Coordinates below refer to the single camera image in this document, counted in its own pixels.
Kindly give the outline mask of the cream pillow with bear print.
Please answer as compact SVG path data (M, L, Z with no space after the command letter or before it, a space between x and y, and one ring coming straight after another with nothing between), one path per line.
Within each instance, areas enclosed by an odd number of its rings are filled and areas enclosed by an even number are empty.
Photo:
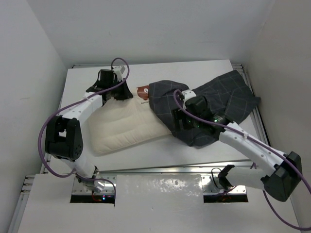
M96 153L109 154L171 133L150 108L149 86L136 87L131 93L131 99L109 99L88 118Z

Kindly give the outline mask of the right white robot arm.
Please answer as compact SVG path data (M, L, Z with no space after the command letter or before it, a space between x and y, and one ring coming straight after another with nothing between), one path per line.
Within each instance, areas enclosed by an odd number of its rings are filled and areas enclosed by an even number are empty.
M297 153L285 154L258 141L225 115L213 114L206 98L191 90L176 90L173 98L177 104L172 111L176 130L197 129L234 148L259 166L255 171L235 165L225 166L212 176L218 190L244 185L266 191L278 201L285 202L290 197L302 175L301 158Z

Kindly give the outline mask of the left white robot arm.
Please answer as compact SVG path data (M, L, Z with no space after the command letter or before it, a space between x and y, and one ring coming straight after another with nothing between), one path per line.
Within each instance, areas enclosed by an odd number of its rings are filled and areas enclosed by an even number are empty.
M133 97L122 76L124 71L124 66L101 69L96 82L86 90L78 104L69 107L63 115L53 116L47 123L45 152L62 160L83 178L92 179L97 168L82 155L81 126L110 98L127 100Z

